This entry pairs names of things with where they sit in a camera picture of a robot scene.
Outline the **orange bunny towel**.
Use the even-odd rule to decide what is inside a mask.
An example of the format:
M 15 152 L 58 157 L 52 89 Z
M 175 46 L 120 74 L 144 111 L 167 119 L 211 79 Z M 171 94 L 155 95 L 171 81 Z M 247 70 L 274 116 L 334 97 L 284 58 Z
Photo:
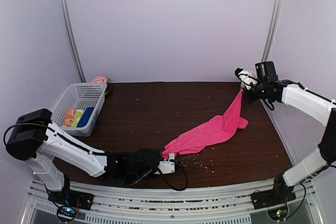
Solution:
M 71 127 L 76 114 L 76 109 L 69 108 L 65 113 L 65 119 L 62 124 L 63 127 Z

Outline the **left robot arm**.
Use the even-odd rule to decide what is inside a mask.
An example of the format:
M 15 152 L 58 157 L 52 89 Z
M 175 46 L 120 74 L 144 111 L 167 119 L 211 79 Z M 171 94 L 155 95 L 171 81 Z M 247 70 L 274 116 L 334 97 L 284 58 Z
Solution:
M 55 167 L 50 155 L 111 186 L 134 185 L 160 170 L 159 151 L 148 148 L 117 153 L 99 150 L 63 131 L 51 116 L 48 109 L 20 116 L 4 132 L 3 141 L 8 154 L 27 162 L 64 205 L 75 201 L 75 192 L 67 187 L 68 177 Z

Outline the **pink towel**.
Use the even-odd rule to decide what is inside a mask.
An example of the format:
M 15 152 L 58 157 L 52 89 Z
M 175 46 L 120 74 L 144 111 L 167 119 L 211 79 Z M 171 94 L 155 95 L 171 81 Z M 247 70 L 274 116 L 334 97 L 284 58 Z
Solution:
M 223 115 L 217 115 L 208 122 L 203 123 L 170 141 L 162 152 L 163 158 L 170 154 L 188 155 L 202 151 L 207 146 L 224 143 L 230 140 L 237 130 L 245 129 L 248 120 L 241 117 L 242 92 L 235 99 Z

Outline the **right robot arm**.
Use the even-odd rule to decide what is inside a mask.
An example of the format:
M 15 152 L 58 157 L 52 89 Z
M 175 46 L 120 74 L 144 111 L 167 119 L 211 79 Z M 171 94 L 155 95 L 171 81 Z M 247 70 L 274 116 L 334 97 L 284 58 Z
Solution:
M 280 80 L 272 61 L 255 65 L 256 72 L 236 69 L 247 103 L 261 100 L 269 108 L 294 166 L 274 179 L 269 191 L 253 193 L 282 203 L 295 199 L 294 187 L 335 163 L 335 100 L 319 95 L 298 81 Z

